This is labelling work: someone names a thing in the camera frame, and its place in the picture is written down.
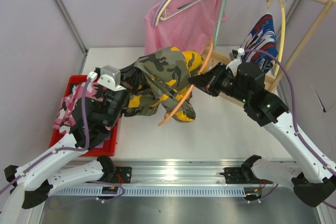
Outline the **mint green hanger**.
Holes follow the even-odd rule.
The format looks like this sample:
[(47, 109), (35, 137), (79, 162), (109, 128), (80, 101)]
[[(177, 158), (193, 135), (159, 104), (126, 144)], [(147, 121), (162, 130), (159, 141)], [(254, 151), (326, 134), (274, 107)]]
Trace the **mint green hanger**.
[(227, 0), (222, 0), (221, 6), (220, 6), (218, 22), (217, 22), (217, 26), (216, 26), (216, 30), (215, 30), (215, 34), (214, 34), (214, 48), (213, 49), (216, 49), (216, 47), (217, 47), (219, 31), (220, 31), (220, 28), (221, 28), (220, 26), (221, 26), (221, 23), (222, 23), (223, 17), (224, 17), (224, 9), (225, 9), (225, 5), (226, 5), (226, 1)]

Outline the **blue red white shorts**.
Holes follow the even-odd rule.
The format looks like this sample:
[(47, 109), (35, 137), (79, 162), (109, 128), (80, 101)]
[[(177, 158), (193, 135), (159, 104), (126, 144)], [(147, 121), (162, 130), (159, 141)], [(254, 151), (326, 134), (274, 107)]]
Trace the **blue red white shorts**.
[[(249, 50), (262, 50), (277, 58), (278, 50), (272, 14), (266, 13), (259, 19), (240, 47)], [(264, 73), (273, 67), (273, 59), (260, 52), (246, 52), (241, 58), (242, 62), (257, 64)]]

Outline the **cream hanger right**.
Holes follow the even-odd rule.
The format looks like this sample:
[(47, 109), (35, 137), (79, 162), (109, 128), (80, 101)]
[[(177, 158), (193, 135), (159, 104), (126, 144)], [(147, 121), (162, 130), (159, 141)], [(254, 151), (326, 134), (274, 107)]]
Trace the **cream hanger right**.
[[(279, 44), (279, 54), (278, 54), (278, 61), (281, 63), (282, 56), (283, 56), (283, 50), (284, 50), (284, 44), (285, 44), (285, 36), (286, 36), (286, 12), (285, 12), (285, 4), (282, 0), (277, 0), (280, 5), (280, 11), (281, 11), (281, 30), (280, 30), (280, 44)], [(269, 8), (273, 2), (273, 0), (266, 0), (267, 2), (267, 11), (269, 11)]]

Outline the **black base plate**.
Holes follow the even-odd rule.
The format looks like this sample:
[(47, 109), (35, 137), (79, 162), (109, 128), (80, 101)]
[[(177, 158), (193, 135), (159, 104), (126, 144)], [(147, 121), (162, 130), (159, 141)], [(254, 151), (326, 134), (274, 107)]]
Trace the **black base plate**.
[(272, 184), (269, 180), (257, 178), (250, 169), (242, 167), (225, 167), (220, 175), (227, 184)]
[(116, 172), (111, 182), (115, 184), (130, 184), (131, 178), (132, 167), (119, 166), (116, 167)]

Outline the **pink camouflage trousers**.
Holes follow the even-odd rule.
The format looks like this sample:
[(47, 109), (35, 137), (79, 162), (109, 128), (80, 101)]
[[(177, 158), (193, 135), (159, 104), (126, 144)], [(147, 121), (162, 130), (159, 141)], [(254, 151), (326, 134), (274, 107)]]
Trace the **pink camouflage trousers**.
[[(85, 83), (70, 85), (70, 94), (61, 99), (60, 107), (53, 128), (60, 134), (66, 134), (70, 128), (75, 125), (75, 119), (72, 111), (78, 100), (82, 97)], [(103, 101), (104, 92), (107, 88), (99, 85), (97, 82), (89, 83), (86, 90), (86, 97), (94, 101)]]

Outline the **green yellow camouflage trousers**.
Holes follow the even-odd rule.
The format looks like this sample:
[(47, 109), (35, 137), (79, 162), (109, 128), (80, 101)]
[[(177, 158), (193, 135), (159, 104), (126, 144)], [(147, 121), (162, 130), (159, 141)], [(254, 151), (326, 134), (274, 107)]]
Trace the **green yellow camouflage trousers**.
[[(196, 51), (180, 51), (176, 47), (160, 49), (138, 58), (122, 68), (121, 83), (130, 92), (123, 108), (125, 117), (152, 116), (162, 105), (167, 114), (176, 107), (189, 87), (189, 77), (196, 76), (204, 63)], [(173, 115), (179, 122), (193, 122), (196, 113), (190, 103), (192, 92)]]

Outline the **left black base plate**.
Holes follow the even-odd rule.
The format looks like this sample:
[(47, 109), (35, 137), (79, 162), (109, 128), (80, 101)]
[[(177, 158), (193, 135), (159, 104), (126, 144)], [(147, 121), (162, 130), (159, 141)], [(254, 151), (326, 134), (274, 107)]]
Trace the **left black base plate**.
[(132, 167), (119, 166), (116, 167), (116, 172), (111, 182), (115, 184), (130, 184), (131, 178)]

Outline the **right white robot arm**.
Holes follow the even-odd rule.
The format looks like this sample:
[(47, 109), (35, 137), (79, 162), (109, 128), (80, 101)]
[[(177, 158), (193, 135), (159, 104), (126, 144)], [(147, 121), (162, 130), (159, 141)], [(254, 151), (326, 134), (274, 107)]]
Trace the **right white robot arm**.
[(224, 93), (242, 102), (247, 116), (274, 136), (298, 165), (293, 168), (253, 155), (241, 166), (246, 177), (253, 175), (285, 186), (310, 207), (320, 205), (335, 192), (335, 162), (300, 131), (281, 98), (265, 89), (265, 73), (255, 63), (241, 63), (236, 74), (219, 63), (188, 81), (213, 97)]

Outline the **orange hanger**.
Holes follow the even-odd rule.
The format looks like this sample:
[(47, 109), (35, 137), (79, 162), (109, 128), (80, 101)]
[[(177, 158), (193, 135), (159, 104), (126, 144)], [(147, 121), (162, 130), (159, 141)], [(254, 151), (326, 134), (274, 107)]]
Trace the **orange hanger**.
[[(211, 57), (211, 54), (213, 52), (213, 49), (214, 49), (214, 41), (213, 39), (211, 39), (208, 44), (202, 49), (201, 53), (204, 52), (205, 49), (207, 49), (209, 47), (209, 50), (208, 50), (208, 53), (207, 53), (207, 56), (204, 60), (204, 63), (203, 65), (201, 66), (199, 72), (197, 73), (198, 75), (202, 74), (207, 65), (208, 65), (208, 62), (209, 62), (209, 59)], [(179, 103), (176, 105), (176, 107), (170, 112), (170, 114), (164, 118), (164, 120), (162, 122), (160, 122), (158, 124), (158, 126), (162, 126), (163, 124), (165, 124), (166, 122), (168, 122), (172, 117), (173, 115), (180, 109), (180, 107), (182, 106), (182, 104), (185, 102), (185, 100), (188, 98), (188, 96), (191, 94), (191, 92), (193, 91), (194, 89), (194, 85), (192, 84), (189, 89), (187, 90), (187, 92), (184, 94), (184, 96), (179, 100)]]

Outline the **pink t-shirt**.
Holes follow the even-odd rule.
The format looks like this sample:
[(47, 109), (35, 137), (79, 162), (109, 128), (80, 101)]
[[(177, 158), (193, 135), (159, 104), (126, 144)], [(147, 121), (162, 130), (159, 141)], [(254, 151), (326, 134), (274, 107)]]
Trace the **pink t-shirt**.
[(144, 18), (145, 54), (170, 46), (200, 53), (215, 32), (221, 3), (222, 0), (203, 0), (153, 27), (156, 4)]

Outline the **aluminium mounting rail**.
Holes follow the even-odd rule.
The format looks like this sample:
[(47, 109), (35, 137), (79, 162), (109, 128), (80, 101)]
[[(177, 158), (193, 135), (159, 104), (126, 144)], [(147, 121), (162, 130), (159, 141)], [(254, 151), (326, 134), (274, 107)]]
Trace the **aluminium mounting rail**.
[[(259, 156), (253, 156), (244, 162), (234, 162), (228, 167), (250, 169), (259, 179), (269, 180), (292, 188), (291, 179), (303, 173), (298, 163), (269, 162)], [(195, 186), (209, 182), (211, 185), (225, 183), (219, 170), (202, 162), (172, 162), (165, 165), (147, 165), (132, 167), (130, 184), (112, 183), (116, 167), (111, 158), (101, 156), (90, 163), (60, 170), (56, 166), (43, 165), (27, 181), (27, 190), (43, 188), (51, 195), (71, 186), (93, 183), (121, 186)]]

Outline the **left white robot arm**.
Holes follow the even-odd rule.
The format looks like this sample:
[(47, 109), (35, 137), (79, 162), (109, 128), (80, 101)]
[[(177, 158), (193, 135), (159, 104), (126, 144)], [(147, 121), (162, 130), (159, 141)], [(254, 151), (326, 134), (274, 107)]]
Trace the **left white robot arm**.
[(77, 168), (64, 171), (61, 168), (109, 138), (110, 128), (119, 118), (128, 96), (125, 90), (106, 90), (102, 101), (80, 98), (71, 112), (75, 124), (68, 133), (28, 164), (7, 166), (4, 173), (13, 185), (10, 193), (20, 196), (15, 205), (30, 209), (65, 187), (94, 180), (112, 182), (117, 169), (106, 155)]

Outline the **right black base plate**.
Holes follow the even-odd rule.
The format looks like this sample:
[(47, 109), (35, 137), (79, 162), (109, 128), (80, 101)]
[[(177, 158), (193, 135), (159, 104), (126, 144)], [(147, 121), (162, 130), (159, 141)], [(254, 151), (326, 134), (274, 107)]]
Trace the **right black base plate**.
[(272, 184), (269, 180), (257, 178), (250, 169), (242, 167), (225, 167), (220, 175), (227, 184)]

